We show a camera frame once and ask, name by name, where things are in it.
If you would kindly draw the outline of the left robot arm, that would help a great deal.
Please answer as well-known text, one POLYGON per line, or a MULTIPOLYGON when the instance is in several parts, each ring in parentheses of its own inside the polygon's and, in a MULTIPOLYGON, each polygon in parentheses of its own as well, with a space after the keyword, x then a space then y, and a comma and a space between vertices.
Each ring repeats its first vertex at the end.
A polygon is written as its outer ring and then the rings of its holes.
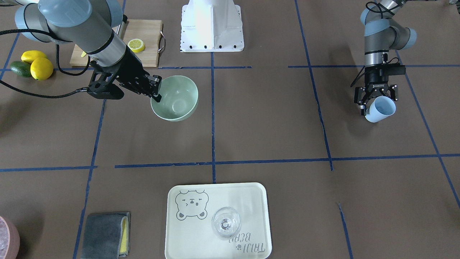
POLYGON ((365 62, 350 86, 355 88, 354 103, 362 116, 368 113, 373 99, 383 96, 398 101, 397 85, 389 84, 389 78, 405 75, 406 67, 397 57, 390 59, 389 52, 409 49, 417 40, 413 28, 403 27, 394 20, 405 4, 405 0, 369 1, 361 13, 365 62))

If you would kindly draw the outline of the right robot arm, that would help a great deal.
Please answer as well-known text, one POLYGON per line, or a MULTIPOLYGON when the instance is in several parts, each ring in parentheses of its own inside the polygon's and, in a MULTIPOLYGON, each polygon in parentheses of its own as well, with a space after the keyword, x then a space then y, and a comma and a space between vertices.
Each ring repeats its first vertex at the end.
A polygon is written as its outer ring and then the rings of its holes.
POLYGON ((73 42, 85 51, 94 71, 84 91, 97 99, 119 100, 122 87, 156 102, 160 76, 151 76, 113 28, 124 15, 116 0, 15 0, 17 28, 30 40, 73 42))

